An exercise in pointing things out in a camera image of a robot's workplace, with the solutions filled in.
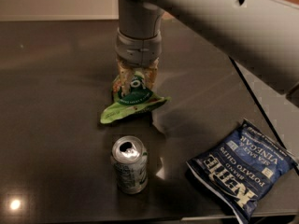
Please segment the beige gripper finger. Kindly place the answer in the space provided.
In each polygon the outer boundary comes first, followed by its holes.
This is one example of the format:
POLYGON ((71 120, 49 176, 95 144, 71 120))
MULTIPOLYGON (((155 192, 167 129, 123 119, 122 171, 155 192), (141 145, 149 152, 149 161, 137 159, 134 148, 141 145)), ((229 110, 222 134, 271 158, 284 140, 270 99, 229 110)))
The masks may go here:
POLYGON ((130 93, 131 82, 135 74, 135 67, 130 65, 120 56, 117 57, 117 66, 121 80, 121 96, 124 97, 130 93))
POLYGON ((148 67, 143 69, 145 85, 150 90, 153 88, 155 84, 155 80, 158 74, 158 64, 159 60, 154 60, 148 67))

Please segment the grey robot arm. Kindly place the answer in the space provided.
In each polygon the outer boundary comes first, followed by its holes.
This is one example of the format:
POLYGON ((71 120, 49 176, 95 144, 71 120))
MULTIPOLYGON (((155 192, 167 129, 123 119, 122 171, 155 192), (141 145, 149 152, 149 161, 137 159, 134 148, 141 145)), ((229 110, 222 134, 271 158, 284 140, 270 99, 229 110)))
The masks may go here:
POLYGON ((161 54, 164 12, 276 90, 299 83, 299 7, 284 0, 119 0, 116 52, 131 67, 161 54))

